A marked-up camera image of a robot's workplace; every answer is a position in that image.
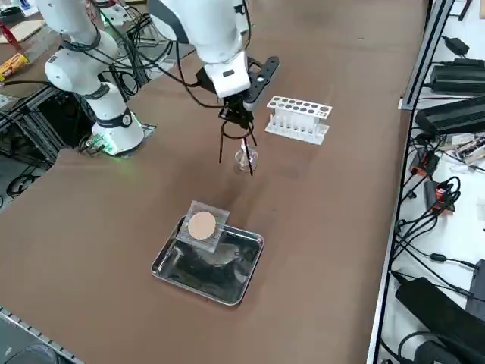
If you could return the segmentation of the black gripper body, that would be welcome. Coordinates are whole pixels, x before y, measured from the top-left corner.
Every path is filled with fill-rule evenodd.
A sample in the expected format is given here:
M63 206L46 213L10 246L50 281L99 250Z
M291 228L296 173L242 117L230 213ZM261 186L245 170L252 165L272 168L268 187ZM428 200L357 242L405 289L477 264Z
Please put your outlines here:
M217 93L213 82L211 81L210 77L203 67L200 68L196 73L196 86L201 87L202 89L209 91L210 93Z

